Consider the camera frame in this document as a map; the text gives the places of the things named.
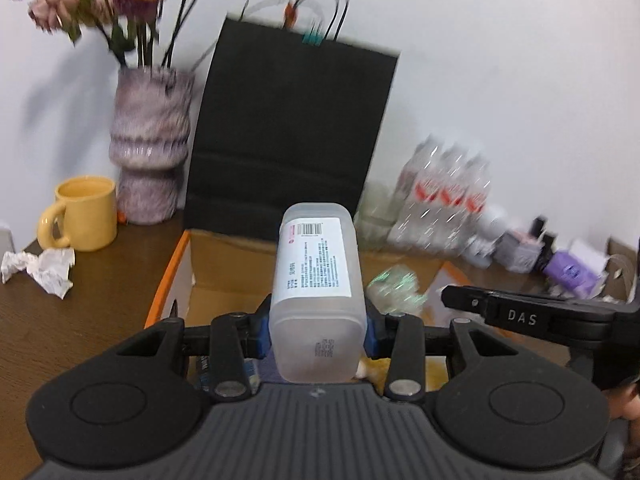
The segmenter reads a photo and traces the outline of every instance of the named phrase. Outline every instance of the black paper bag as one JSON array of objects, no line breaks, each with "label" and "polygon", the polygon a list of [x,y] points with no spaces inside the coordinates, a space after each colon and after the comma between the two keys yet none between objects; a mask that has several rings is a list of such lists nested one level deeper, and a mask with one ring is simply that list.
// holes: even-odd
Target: black paper bag
[{"label": "black paper bag", "polygon": [[286,209],[353,216],[397,56],[226,19],[196,128],[185,228],[276,240]]}]

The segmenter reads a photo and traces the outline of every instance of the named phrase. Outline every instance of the orange clip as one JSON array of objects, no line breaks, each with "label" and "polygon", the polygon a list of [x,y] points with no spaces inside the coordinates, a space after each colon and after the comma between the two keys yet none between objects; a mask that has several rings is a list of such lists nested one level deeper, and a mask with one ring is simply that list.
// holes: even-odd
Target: orange clip
[{"label": "orange clip", "polygon": [[287,7],[284,9],[284,28],[291,28],[296,23],[296,19],[298,18],[298,11],[293,6],[292,2],[287,4]]}]

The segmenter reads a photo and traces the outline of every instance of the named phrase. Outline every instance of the purple package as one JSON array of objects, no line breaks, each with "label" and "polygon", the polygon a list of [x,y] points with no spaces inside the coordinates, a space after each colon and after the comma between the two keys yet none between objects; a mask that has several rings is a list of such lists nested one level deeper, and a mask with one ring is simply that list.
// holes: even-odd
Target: purple package
[{"label": "purple package", "polygon": [[594,295],[600,277],[566,251],[558,251],[543,271],[566,290],[585,300]]}]

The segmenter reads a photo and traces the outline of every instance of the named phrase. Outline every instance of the textured ceramic vase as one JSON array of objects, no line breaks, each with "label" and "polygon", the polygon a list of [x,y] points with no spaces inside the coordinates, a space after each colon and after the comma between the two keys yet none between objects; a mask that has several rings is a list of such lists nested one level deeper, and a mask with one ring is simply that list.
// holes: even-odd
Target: textured ceramic vase
[{"label": "textured ceramic vase", "polygon": [[118,78],[109,158],[122,168],[118,210],[127,221],[171,218],[175,171],[188,155],[193,75],[157,67],[123,68]]}]

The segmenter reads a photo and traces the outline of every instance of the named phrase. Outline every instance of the translucent white container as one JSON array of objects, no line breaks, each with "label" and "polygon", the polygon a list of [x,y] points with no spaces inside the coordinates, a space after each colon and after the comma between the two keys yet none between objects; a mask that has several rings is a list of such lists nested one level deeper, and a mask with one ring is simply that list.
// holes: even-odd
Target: translucent white container
[{"label": "translucent white container", "polygon": [[269,317],[278,371],[296,383],[341,383],[356,373],[367,316],[351,215],[341,205],[287,209]]}]

